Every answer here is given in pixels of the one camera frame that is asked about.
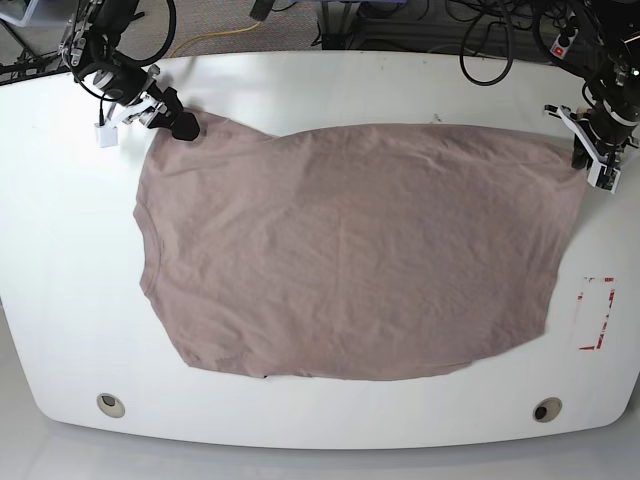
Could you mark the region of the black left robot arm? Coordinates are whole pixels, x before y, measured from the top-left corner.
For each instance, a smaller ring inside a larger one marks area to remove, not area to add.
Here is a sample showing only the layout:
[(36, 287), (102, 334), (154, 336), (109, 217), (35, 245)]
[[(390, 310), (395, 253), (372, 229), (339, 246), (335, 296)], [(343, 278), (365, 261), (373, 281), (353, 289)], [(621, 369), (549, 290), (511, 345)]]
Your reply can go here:
[[(555, 1), (532, 3), (534, 42), (553, 65), (584, 80), (583, 87), (595, 101), (578, 124), (593, 142), (596, 152), (611, 164), (628, 145), (639, 126), (639, 3), (637, 1), (566, 1), (568, 15), (560, 29), (564, 43), (548, 46), (541, 36), (541, 22)], [(565, 60), (569, 45), (585, 42), (594, 65), (580, 66)]]

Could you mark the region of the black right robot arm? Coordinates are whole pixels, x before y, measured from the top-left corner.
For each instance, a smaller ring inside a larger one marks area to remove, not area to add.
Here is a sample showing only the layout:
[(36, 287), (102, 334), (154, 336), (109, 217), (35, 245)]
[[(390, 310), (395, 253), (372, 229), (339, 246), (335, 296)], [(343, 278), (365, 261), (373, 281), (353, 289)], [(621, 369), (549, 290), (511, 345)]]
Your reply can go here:
[(148, 129), (165, 129), (173, 138), (193, 141), (200, 134), (195, 115), (184, 109), (177, 91), (157, 83), (156, 62), (168, 51), (175, 37), (177, 10), (168, 7), (168, 29), (160, 49), (146, 59), (134, 59), (117, 49), (122, 34), (137, 17), (136, 1), (80, 1), (68, 22), (59, 46), (64, 65), (75, 83), (99, 100), (94, 125), (98, 145), (118, 144), (119, 124), (139, 121)]

